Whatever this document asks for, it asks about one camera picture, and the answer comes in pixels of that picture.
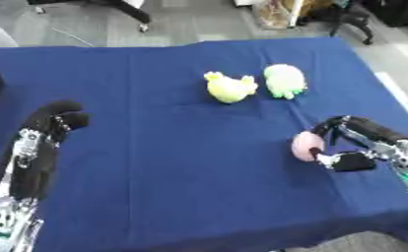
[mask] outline robotic hand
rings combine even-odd
[[[323,138],[331,131],[330,144],[338,138],[364,148],[361,151],[326,155]],[[297,158],[316,160],[335,171],[355,171],[375,168],[375,160],[389,162],[392,169],[408,188],[408,137],[393,132],[369,119],[338,116],[315,126],[310,132],[299,134],[292,145]]]
[[[31,252],[43,220],[34,214],[55,170],[58,148],[70,131],[86,127],[79,103],[41,107],[21,126],[0,165],[0,252]]]

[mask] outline stuffed toy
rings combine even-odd
[[[252,76],[243,76],[236,80],[220,72],[208,72],[204,75],[207,80],[207,90],[210,95],[223,103],[234,103],[243,100],[248,95],[256,93],[257,84]]]
[[[275,98],[292,99],[306,90],[306,78],[298,68],[277,64],[264,70],[267,88]]]

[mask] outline cable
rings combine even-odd
[[[83,43],[87,44],[87,45],[90,46],[90,47],[94,47],[91,43],[89,43],[89,42],[87,42],[87,41],[85,41],[85,40],[82,40],[81,38],[79,38],[79,37],[77,37],[77,36],[75,36],[75,35],[73,35],[73,34],[67,32],[67,31],[62,31],[62,30],[59,30],[59,29],[57,29],[57,28],[52,28],[52,30],[55,31],[55,32],[60,32],[60,33],[62,33],[62,34],[65,34],[65,35],[67,35],[67,36],[69,36],[69,37],[75,38],[75,39],[79,40],[80,42],[83,42]]]

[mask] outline robot finger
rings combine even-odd
[[[84,128],[89,125],[90,116],[87,113],[66,113],[59,116],[71,130]]]
[[[66,112],[76,112],[83,109],[83,106],[70,99],[62,99],[52,102],[38,109],[37,113],[47,115],[59,115]]]

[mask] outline blue tablecloth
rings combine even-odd
[[[303,70],[309,90],[273,99],[262,71],[276,63]],[[218,103],[207,71],[253,75],[258,94]],[[290,152],[295,134],[334,115],[408,135],[408,114],[341,40],[0,49],[0,73],[0,156],[40,105],[73,98],[92,113],[61,148],[38,252],[264,252],[364,230],[408,239],[408,194],[386,166],[334,173]]]

